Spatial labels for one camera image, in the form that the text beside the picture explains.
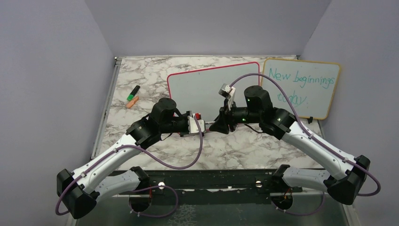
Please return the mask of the red framed whiteboard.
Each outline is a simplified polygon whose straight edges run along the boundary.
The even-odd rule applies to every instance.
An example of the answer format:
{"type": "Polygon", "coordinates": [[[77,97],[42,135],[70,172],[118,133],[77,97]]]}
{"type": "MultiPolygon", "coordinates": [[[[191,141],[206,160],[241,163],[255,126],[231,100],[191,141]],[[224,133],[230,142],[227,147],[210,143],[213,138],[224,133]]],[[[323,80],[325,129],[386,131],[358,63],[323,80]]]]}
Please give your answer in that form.
{"type": "Polygon", "coordinates": [[[173,73],[167,77],[169,96],[184,113],[200,113],[205,122],[219,115],[225,98],[218,94],[224,85],[230,85],[242,75],[260,72],[257,62],[240,63],[206,69],[173,73]]]}

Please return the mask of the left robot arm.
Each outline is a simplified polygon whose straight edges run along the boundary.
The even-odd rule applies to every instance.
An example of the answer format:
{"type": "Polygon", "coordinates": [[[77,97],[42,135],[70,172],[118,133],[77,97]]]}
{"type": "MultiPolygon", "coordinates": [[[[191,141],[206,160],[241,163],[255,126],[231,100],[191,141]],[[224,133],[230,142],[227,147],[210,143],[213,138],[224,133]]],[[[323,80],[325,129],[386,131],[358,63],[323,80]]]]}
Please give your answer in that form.
{"type": "Polygon", "coordinates": [[[64,204],[74,219],[87,215],[96,204],[108,197],[127,191],[143,193],[146,191],[149,176],[141,167],[111,176],[127,160],[148,153],[147,148],[161,140],[162,134],[179,133],[203,136],[205,122],[199,113],[187,111],[181,114],[174,100],[161,98],[152,111],[134,122],[109,149],[85,165],[69,171],[63,169],[56,177],[56,214],[60,204],[64,204]]]}

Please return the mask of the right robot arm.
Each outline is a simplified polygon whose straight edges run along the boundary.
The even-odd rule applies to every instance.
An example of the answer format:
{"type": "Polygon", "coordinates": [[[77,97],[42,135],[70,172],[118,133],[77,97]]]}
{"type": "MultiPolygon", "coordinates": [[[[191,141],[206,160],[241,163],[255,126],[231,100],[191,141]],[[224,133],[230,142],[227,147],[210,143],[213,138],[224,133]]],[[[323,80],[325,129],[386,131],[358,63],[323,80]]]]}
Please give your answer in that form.
{"type": "Polygon", "coordinates": [[[233,101],[235,88],[224,84],[218,93],[225,97],[225,101],[210,131],[228,134],[234,132],[238,124],[257,123],[262,133],[296,147],[323,166],[323,170],[280,166],[271,179],[276,191],[305,187],[327,192],[345,205],[354,203],[367,178],[365,171],[370,160],[366,156],[354,157],[326,142],[292,113],[274,107],[269,93],[261,86],[254,85],[244,90],[245,107],[237,107],[233,101]]]}

